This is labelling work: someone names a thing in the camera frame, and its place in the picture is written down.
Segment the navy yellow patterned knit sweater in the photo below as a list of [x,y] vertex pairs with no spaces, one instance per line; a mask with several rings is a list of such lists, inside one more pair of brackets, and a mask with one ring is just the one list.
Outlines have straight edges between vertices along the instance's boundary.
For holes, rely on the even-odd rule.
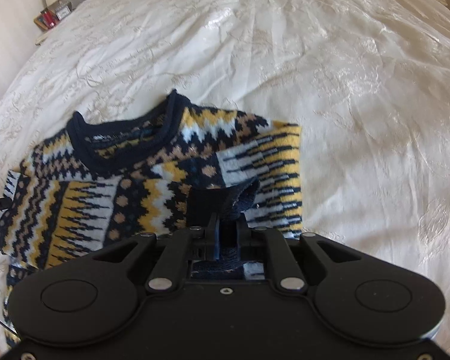
[[190,189],[218,189],[222,222],[302,231],[301,128],[199,106],[176,92],[137,119],[74,113],[7,174],[0,217],[6,288],[140,233],[187,228]]

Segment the cream left nightstand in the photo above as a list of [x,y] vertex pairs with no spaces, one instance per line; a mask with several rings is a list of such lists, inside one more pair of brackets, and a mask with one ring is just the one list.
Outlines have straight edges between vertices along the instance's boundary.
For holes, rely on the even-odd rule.
[[53,29],[50,29],[49,31],[40,34],[40,35],[34,40],[34,44],[35,44],[36,46],[42,45],[42,44],[49,38],[49,36],[50,36],[51,34],[53,34],[53,32],[54,32],[54,30],[53,30]]

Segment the red candle jar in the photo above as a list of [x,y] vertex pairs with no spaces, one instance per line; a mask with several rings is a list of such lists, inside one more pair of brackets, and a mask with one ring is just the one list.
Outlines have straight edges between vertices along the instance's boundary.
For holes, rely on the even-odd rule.
[[48,10],[43,10],[41,12],[43,21],[47,25],[49,29],[54,28],[57,25],[57,22],[55,20],[55,16]]

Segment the small white alarm clock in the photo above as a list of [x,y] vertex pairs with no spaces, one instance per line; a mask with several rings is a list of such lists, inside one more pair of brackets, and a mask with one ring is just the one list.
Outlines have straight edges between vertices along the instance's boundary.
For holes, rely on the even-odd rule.
[[55,14],[57,16],[57,19],[59,21],[63,20],[67,16],[69,16],[72,13],[72,9],[69,6],[62,6],[57,8]]

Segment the cream floral bedspread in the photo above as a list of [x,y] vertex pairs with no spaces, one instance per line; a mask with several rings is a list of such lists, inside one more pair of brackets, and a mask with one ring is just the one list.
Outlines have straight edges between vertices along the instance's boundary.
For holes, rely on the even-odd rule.
[[303,227],[426,275],[450,354],[450,10],[437,0],[88,0],[0,101],[0,195],[82,113],[171,90],[301,125]]

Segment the wooden picture frame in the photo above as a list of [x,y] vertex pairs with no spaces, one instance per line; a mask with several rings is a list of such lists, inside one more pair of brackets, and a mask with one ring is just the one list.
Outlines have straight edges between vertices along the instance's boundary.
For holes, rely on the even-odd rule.
[[44,21],[42,15],[38,15],[34,18],[34,23],[40,28],[41,31],[46,32],[49,30],[49,26]]

